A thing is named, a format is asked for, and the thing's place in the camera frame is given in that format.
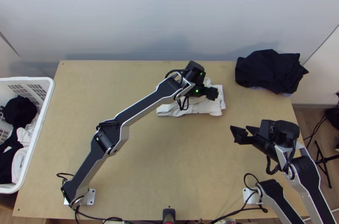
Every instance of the wooden floor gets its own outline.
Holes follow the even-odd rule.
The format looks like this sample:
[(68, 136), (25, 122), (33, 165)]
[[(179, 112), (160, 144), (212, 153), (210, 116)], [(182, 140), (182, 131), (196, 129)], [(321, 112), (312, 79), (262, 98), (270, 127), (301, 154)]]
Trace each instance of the wooden floor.
[[(300, 131), (303, 135), (303, 138), (309, 136), (315, 125), (321, 119), (324, 114), (324, 109), (322, 108), (295, 108), (295, 115), (300, 126)], [(314, 139), (317, 140), (323, 154), (325, 157), (330, 157), (332, 155), (338, 154), (334, 150), (336, 144), (339, 144), (339, 131), (332, 127), (332, 125), (325, 121), (320, 127), (318, 133), (314, 136)], [(310, 155), (313, 159), (316, 157), (316, 147), (314, 144), (311, 144), (309, 147)], [(327, 184), (327, 180), (322, 171), (319, 170), (322, 181), (321, 181), (321, 190), (330, 206), (331, 209), (339, 208), (339, 159), (328, 162), (328, 170), (330, 172), (330, 177), (332, 181), (333, 188), (330, 189)], [(334, 214), (336, 221), (339, 223), (339, 211)], [(281, 224), (278, 219), (250, 219), (250, 220), (237, 220), (240, 223), (258, 223), (258, 224)], [(45, 220), (45, 219), (35, 219), (35, 218), (20, 218), (12, 217), (12, 211), (5, 208), (0, 208), (0, 224), (73, 224), (74, 220)], [(80, 221), (83, 224), (100, 224), (101, 221)]]

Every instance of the white wall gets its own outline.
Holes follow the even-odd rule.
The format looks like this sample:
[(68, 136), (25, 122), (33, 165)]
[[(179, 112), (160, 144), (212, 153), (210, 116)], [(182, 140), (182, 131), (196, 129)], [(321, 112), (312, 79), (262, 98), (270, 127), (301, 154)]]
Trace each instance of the white wall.
[(339, 91), (339, 27), (305, 63), (298, 90), (291, 96), (294, 104), (336, 104)]
[(20, 62), (20, 57), (0, 37), (0, 77), (13, 77), (12, 66)]
[(267, 48), (301, 53), (303, 62), (338, 24), (338, 13), (337, 0), (0, 0), (0, 31), (40, 66), (60, 59), (235, 60)]

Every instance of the garment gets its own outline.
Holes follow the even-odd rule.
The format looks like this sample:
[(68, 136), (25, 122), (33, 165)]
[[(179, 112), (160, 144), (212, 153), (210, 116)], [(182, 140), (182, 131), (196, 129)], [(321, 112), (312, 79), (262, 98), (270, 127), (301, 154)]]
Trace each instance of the garment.
[(279, 93), (294, 93), (308, 71), (299, 63), (300, 54), (278, 54), (259, 50), (236, 63), (236, 82), (244, 87), (262, 87)]
[(32, 122), (28, 125), (26, 125), (25, 128), (18, 128), (17, 129), (17, 138), (18, 142), (20, 142), (23, 145), (23, 148), (19, 149), (12, 161), (12, 183), (18, 183), (19, 177), (21, 174), (22, 166), (24, 164), (28, 146), (31, 143), (32, 135), (34, 132), (34, 128), (36, 125), (36, 121), (39, 117), (39, 114), (36, 114), (35, 118), (32, 120)]
[(28, 99), (18, 96), (8, 101), (3, 109), (3, 116), (13, 127), (25, 127), (37, 113), (36, 106)]
[(17, 129), (14, 128), (11, 136), (0, 145), (0, 184), (12, 183), (12, 160), (15, 153), (23, 148), (18, 142)]
[(332, 126), (339, 130), (339, 108), (328, 108), (325, 110), (325, 116)]
[(226, 108), (224, 101), (224, 92), (222, 85), (212, 85), (211, 80), (206, 77), (204, 80), (204, 85), (206, 87), (215, 87), (218, 89), (218, 97), (212, 101), (206, 98), (206, 96), (201, 96), (199, 98), (190, 98), (189, 106), (187, 110), (180, 110), (177, 102), (172, 104), (164, 104), (156, 109), (156, 114), (158, 116), (182, 116), (185, 114), (195, 114), (195, 113), (208, 113), (211, 116), (221, 116), (222, 109)]

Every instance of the white plastic basket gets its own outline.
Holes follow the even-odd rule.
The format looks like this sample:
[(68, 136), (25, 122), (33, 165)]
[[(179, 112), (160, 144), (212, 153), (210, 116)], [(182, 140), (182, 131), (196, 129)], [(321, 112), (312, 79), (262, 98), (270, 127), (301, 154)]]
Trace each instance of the white plastic basket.
[(0, 193), (11, 194), (16, 192), (23, 185), (29, 163), (31, 162), (36, 142), (39, 138), (42, 124), (44, 122), (48, 105), (54, 90), (54, 81), (49, 77), (9, 77), (0, 78), (0, 144), (2, 144), (11, 134), (12, 125), (5, 122), (3, 117), (3, 107), (6, 103), (18, 95), (27, 97), (33, 102), (39, 113), (31, 143), (28, 147), (22, 171), (17, 184), (0, 184)]

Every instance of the white towel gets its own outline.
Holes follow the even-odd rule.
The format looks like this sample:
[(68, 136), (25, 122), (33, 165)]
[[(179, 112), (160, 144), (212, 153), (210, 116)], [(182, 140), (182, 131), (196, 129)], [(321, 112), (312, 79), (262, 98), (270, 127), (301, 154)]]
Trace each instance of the white towel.
[(26, 125), (25, 128), (18, 128), (17, 129), (17, 136), (18, 141), (24, 146), (23, 148), (19, 149), (12, 161), (12, 183), (18, 183), (19, 177), (21, 174), (21, 169), (23, 163), (25, 161), (25, 157), (28, 151), (28, 146), (31, 142), (32, 135), (34, 132), (36, 121), (38, 120), (39, 114), (36, 114), (32, 122)]
[(32, 122), (28, 125), (26, 125), (25, 128), (18, 128), (17, 129), (17, 136), (18, 136), (18, 141), (24, 146), (27, 147), (29, 146), (32, 135), (34, 132), (35, 124), (36, 121), (38, 120), (39, 114), (36, 114)]
[(199, 98), (190, 98), (189, 106), (187, 110), (180, 110), (177, 102), (172, 104), (164, 104), (156, 109), (156, 114), (158, 116), (182, 116), (186, 114), (210, 114), (211, 116), (221, 116), (222, 109), (226, 109), (226, 104), (224, 101), (224, 91), (222, 85), (212, 85), (211, 80), (206, 77), (204, 80), (204, 85), (206, 87), (215, 87), (218, 89), (218, 98), (214, 101), (209, 100), (206, 96), (201, 96)]
[(17, 150), (12, 161), (12, 183), (18, 183), (28, 147)]

